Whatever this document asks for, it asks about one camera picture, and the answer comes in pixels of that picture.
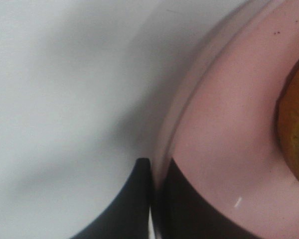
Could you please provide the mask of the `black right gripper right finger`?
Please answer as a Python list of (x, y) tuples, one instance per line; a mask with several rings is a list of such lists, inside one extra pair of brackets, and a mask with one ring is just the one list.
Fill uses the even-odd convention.
[(155, 194), (155, 233), (161, 239), (257, 239), (214, 209), (172, 160)]

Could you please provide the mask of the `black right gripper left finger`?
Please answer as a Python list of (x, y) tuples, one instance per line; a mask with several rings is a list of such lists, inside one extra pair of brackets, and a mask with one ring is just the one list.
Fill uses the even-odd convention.
[(147, 239), (152, 193), (150, 160), (139, 158), (111, 204), (75, 239)]

